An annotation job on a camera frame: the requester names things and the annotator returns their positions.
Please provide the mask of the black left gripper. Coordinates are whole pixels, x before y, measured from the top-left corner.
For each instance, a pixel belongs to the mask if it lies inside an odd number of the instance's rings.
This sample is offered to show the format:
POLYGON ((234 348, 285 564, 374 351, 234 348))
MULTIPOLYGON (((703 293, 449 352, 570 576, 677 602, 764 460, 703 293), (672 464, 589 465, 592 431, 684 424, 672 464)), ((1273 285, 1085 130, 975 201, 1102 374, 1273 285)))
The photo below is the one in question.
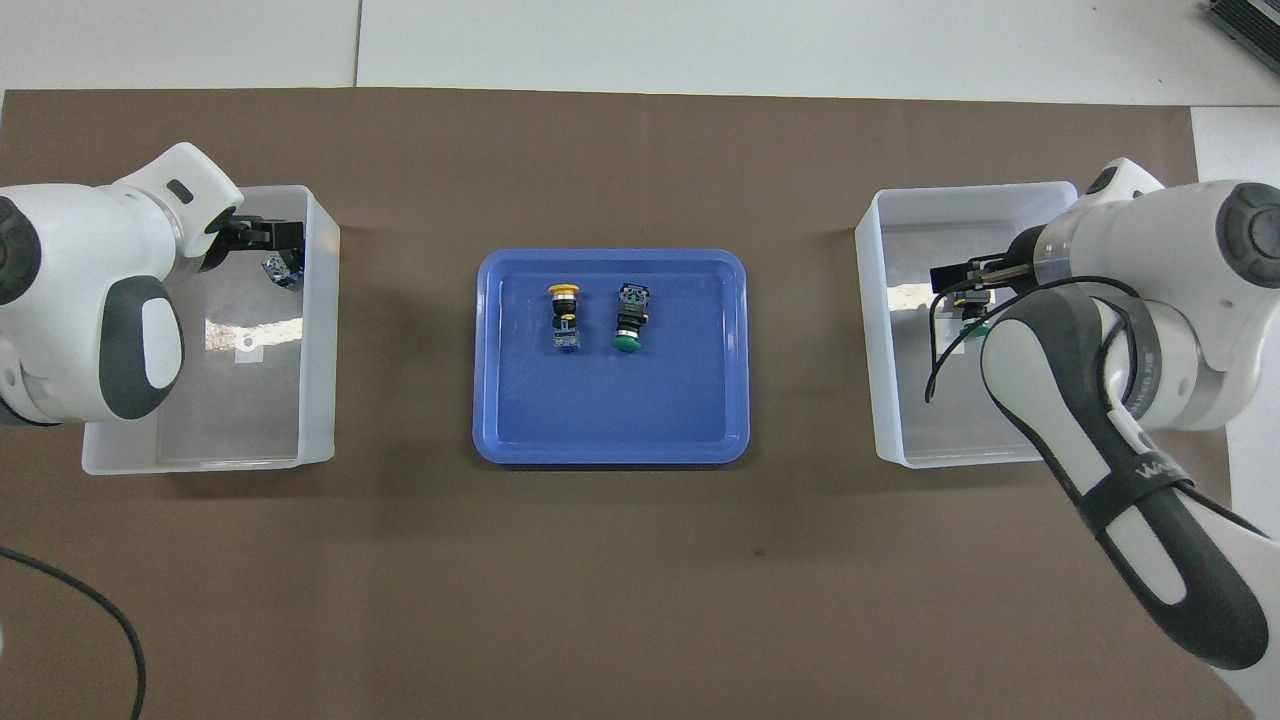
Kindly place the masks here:
POLYGON ((218 232, 204 256, 204 270, 221 265, 230 252, 242 249, 241 234, 250 232, 250 249, 270 252, 303 252, 302 222, 284 222, 261 217, 228 214, 220 219, 218 232))

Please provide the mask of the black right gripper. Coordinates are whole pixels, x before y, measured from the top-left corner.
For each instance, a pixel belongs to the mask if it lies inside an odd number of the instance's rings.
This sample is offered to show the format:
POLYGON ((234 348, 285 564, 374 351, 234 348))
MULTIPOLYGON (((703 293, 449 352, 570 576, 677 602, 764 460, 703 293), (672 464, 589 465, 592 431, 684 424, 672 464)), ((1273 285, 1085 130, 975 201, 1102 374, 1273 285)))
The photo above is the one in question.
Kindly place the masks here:
POLYGON ((963 263, 929 269, 931 290, 950 292, 950 309, 988 309, 995 304, 1000 287, 991 277, 1005 272, 1001 283, 1014 293, 1028 293, 1051 282, 1042 270, 1038 247, 1044 225, 1024 229, 1011 242, 1002 258, 970 258, 963 263))

